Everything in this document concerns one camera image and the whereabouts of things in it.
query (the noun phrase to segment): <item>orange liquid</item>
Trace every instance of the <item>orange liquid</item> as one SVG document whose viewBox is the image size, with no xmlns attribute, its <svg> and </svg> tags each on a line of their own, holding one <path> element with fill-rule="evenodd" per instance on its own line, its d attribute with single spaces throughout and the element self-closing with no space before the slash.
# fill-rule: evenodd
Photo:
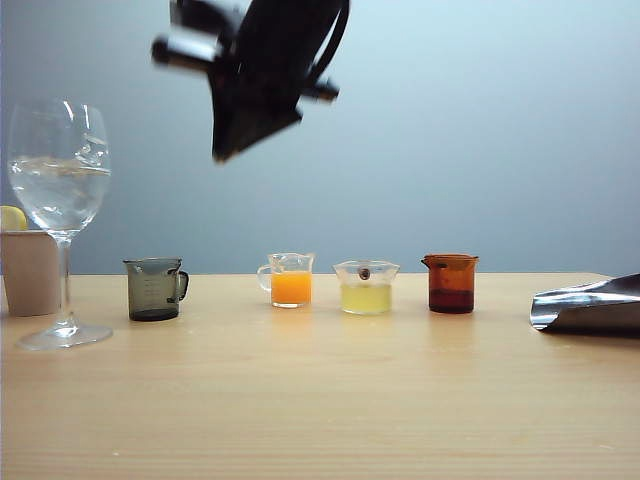
<svg viewBox="0 0 640 480">
<path fill-rule="evenodd" d="M 273 273 L 271 302 L 288 305 L 311 302 L 311 272 Z"/>
</svg>

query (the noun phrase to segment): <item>lemon slice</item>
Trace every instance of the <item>lemon slice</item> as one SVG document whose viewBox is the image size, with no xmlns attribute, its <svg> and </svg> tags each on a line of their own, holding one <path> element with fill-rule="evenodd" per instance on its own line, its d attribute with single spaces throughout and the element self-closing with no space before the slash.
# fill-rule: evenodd
<svg viewBox="0 0 640 480">
<path fill-rule="evenodd" d="M 18 207 L 10 205 L 2 205 L 0 211 L 0 230 L 6 232 L 8 230 L 26 230 L 27 217 Z"/>
</svg>

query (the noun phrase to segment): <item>cup handle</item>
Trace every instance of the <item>cup handle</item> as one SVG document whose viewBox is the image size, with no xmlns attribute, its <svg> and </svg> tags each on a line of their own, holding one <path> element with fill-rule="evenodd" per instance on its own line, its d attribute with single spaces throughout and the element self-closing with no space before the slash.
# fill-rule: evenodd
<svg viewBox="0 0 640 480">
<path fill-rule="evenodd" d="M 187 287 L 189 286 L 189 274 L 187 272 L 178 272 L 178 300 L 183 300 L 187 296 Z"/>
<path fill-rule="evenodd" d="M 175 270 L 169 270 L 167 273 L 174 273 Z M 189 286 L 189 274 L 187 272 L 178 272 L 178 281 L 176 282 L 175 296 L 167 298 L 167 303 L 178 303 L 187 296 L 187 287 Z"/>
<path fill-rule="evenodd" d="M 258 284 L 260 287 L 266 291 L 271 291 L 271 275 L 264 273 L 265 270 L 271 270 L 271 265 L 262 265 L 258 269 Z"/>
</svg>

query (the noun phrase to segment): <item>glass beaker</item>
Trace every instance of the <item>glass beaker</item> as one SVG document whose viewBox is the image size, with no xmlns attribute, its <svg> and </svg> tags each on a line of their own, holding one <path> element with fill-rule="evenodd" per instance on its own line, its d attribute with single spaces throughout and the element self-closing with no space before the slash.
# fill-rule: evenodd
<svg viewBox="0 0 640 480">
<path fill-rule="evenodd" d="M 340 280 L 340 306 L 344 312 L 375 315 L 391 309 L 391 282 L 399 265 L 384 260 L 350 260 L 333 269 Z"/>
<path fill-rule="evenodd" d="M 429 309 L 440 313 L 473 311 L 478 257 L 462 253 L 425 255 L 429 268 Z"/>
<path fill-rule="evenodd" d="M 296 308 L 311 303 L 311 269 L 314 253 L 272 253 L 258 268 L 258 283 L 271 293 L 274 307 Z M 266 271 L 270 270 L 270 279 Z"/>
</svg>

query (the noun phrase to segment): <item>wine glass base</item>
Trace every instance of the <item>wine glass base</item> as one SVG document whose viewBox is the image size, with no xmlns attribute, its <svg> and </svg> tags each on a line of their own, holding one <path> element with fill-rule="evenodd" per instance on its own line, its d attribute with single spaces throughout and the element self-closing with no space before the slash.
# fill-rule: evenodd
<svg viewBox="0 0 640 480">
<path fill-rule="evenodd" d="M 42 332 L 32 333 L 18 340 L 17 345 L 27 350 L 54 350 L 99 342 L 111 335 L 113 330 L 109 327 L 77 323 L 72 328 L 55 326 Z"/>
</svg>

